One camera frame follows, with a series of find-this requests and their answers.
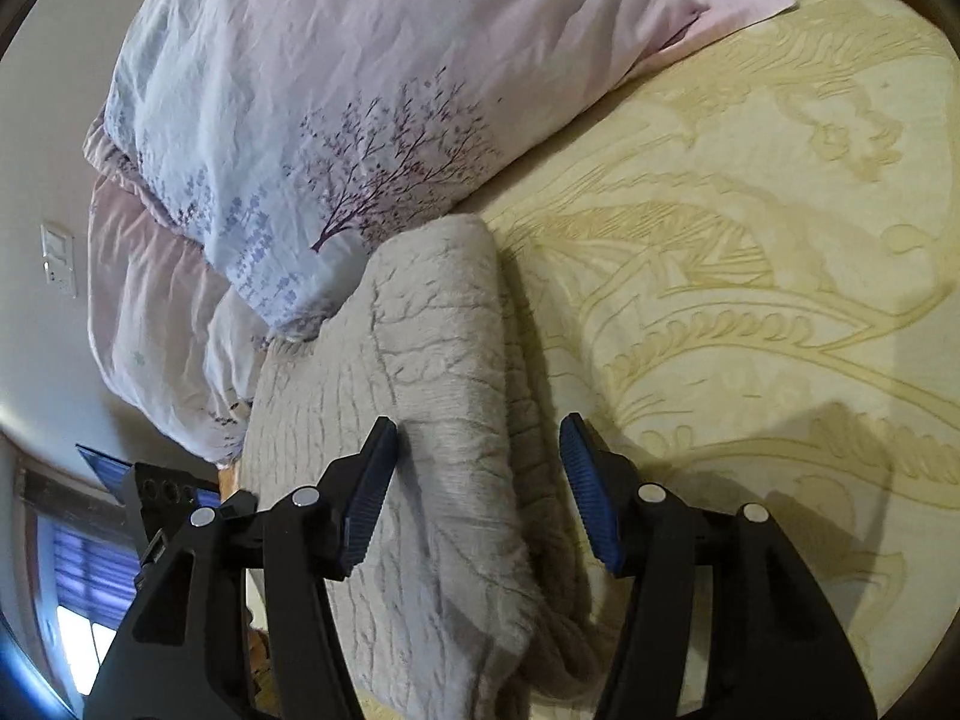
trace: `beige knit blanket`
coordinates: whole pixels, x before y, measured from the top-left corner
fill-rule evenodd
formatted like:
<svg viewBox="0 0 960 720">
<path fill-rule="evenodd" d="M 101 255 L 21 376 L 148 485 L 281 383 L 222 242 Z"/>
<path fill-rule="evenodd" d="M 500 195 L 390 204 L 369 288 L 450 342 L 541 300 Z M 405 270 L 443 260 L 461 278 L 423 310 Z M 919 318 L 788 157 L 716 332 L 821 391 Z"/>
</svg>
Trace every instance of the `beige knit blanket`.
<svg viewBox="0 0 960 720">
<path fill-rule="evenodd" d="M 582 694 L 576 553 L 514 311 L 479 218 L 390 240 L 313 343 L 274 343 L 239 482 L 272 506 L 378 415 L 404 451 L 367 559 L 330 603 L 354 683 L 409 718 L 520 718 Z"/>
</svg>

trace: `pillow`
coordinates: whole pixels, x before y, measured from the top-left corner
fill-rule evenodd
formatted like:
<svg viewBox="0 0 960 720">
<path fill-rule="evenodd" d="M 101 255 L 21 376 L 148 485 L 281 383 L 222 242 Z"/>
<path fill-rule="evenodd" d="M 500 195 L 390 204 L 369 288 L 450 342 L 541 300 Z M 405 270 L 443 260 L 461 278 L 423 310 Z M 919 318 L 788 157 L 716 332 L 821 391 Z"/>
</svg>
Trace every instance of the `pillow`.
<svg viewBox="0 0 960 720">
<path fill-rule="evenodd" d="M 243 448 L 268 329 L 198 245 L 106 177 L 90 204 L 90 347 L 107 387 L 185 449 Z"/>
<path fill-rule="evenodd" d="M 368 251 L 627 77 L 793 0 L 146 0 L 104 132 L 157 218 L 314 335 Z"/>
</svg>

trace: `bright window pane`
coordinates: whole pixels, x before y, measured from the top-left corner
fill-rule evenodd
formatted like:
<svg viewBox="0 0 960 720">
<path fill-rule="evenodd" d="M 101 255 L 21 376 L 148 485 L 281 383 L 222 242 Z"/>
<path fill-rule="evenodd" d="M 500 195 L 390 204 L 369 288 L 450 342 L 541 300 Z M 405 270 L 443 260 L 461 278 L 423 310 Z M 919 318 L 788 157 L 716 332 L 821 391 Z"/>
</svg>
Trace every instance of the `bright window pane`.
<svg viewBox="0 0 960 720">
<path fill-rule="evenodd" d="M 113 637 L 117 635 L 117 631 L 112 631 L 99 623 L 94 623 L 92 627 L 93 643 L 97 645 L 97 656 L 102 664 L 104 658 L 107 656 L 107 650 L 109 650 L 110 645 L 113 643 Z"/>
<path fill-rule="evenodd" d="M 89 695 L 94 680 L 97 679 L 97 672 L 100 670 L 90 622 L 64 607 L 56 607 L 56 622 L 61 629 L 66 662 L 70 666 L 70 674 L 73 675 L 77 692 L 85 696 Z"/>
</svg>

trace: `tree print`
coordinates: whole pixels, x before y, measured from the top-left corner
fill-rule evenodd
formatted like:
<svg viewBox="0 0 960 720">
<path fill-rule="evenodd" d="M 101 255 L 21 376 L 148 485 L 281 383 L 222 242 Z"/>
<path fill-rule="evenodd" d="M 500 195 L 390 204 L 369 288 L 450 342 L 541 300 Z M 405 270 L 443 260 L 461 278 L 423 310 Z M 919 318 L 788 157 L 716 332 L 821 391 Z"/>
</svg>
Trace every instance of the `tree print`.
<svg viewBox="0 0 960 720">
<path fill-rule="evenodd" d="M 349 228 L 379 244 L 443 215 L 502 167 L 479 106 L 445 75 L 403 84 L 394 104 L 356 98 L 335 125 L 304 118 L 301 159 L 285 170 L 320 206 L 312 250 Z"/>
</svg>

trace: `yellow patterned bedspread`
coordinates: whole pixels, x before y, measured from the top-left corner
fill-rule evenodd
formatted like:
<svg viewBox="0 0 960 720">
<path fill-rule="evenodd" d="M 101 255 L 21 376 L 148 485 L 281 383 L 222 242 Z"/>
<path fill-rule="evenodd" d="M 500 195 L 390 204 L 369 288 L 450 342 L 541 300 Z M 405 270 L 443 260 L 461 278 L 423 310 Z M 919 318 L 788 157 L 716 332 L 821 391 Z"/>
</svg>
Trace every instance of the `yellow patterned bedspread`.
<svg viewBox="0 0 960 720">
<path fill-rule="evenodd" d="M 960 603 L 960 63 L 899 1 L 799 1 L 621 90 L 467 210 L 550 432 L 579 410 L 690 503 L 765 501 L 882 710 Z M 589 576 L 611 647 L 629 583 Z"/>
</svg>

